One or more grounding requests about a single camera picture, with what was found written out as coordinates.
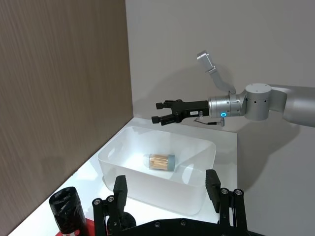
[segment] black cup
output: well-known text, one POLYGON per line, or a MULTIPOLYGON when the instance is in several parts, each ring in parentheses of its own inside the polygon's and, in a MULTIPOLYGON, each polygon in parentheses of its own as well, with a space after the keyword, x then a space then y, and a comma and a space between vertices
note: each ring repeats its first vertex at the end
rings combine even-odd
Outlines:
POLYGON ((62 234, 88 235, 87 222, 75 187, 67 187, 53 194, 49 204, 62 234))

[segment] white table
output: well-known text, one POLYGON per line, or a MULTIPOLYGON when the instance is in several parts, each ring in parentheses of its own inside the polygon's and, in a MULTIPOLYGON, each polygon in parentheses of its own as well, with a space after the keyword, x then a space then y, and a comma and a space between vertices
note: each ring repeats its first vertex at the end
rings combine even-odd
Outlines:
MULTIPOLYGON (((168 131, 212 141, 217 146, 217 154, 213 169, 217 171, 222 187, 226 187, 230 190, 237 188, 236 133, 210 130, 181 124, 170 124, 166 126, 153 125, 150 120, 140 118, 133 118, 126 126, 122 128, 122 130, 130 126, 168 131)), ((76 187, 81 199, 85 217, 92 220, 92 200, 95 198, 105 199, 107 196, 112 195, 112 192, 102 181, 103 174, 97 159, 97 154, 102 149, 103 148, 97 151, 78 169, 77 172, 75 172, 56 190, 58 191, 69 186, 76 187)), ((10 236, 33 235, 34 225, 36 225, 36 235, 54 236, 59 231, 59 229, 51 212, 48 199, 32 214, 30 214, 28 218, 26 218, 10 234, 10 236)), ((167 218, 190 218, 207 222, 218 221, 218 214, 215 213, 213 205, 207 196, 205 196, 205 201, 201 211, 194 216, 180 215, 130 198, 127 199, 125 211, 129 212, 136 219, 137 225, 156 219, 167 218)))

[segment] cylindrical container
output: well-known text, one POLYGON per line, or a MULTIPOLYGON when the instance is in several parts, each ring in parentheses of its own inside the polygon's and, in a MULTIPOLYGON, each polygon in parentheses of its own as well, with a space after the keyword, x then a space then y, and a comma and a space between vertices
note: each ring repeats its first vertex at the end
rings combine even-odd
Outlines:
POLYGON ((150 154, 144 155, 144 158, 145 165, 150 169, 165 171, 174 171, 175 169, 175 155, 150 154))
POLYGON ((49 199, 55 221, 64 236, 87 236, 87 223, 75 187, 64 188, 49 199))

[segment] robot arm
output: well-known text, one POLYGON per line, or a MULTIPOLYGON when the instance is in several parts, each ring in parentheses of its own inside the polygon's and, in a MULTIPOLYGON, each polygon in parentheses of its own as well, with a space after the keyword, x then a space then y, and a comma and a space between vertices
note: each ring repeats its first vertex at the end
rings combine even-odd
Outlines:
POLYGON ((227 91, 228 95, 210 97, 207 103, 184 103, 182 100, 157 103, 157 109, 171 108, 172 115, 152 117, 153 123, 180 123, 188 117, 197 117, 195 121, 202 123, 202 117, 209 115, 210 118, 220 118, 220 122, 204 124, 224 126, 225 117, 244 116, 249 120, 265 120, 271 110, 281 112, 283 119, 290 123, 315 127, 315 88, 250 84, 241 94, 236 94, 235 88, 220 78, 207 52, 198 54, 197 59, 205 66, 215 85, 227 91))

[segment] white plastic bin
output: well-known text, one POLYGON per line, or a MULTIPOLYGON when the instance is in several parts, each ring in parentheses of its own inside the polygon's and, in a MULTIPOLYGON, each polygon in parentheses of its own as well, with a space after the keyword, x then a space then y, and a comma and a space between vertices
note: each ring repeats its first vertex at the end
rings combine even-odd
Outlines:
POLYGON ((181 214, 197 214, 205 199, 206 169, 216 154, 214 143, 169 132, 129 127, 98 154, 106 186, 126 175, 128 197, 181 214), (150 170, 143 155, 175 155, 175 171, 150 170))

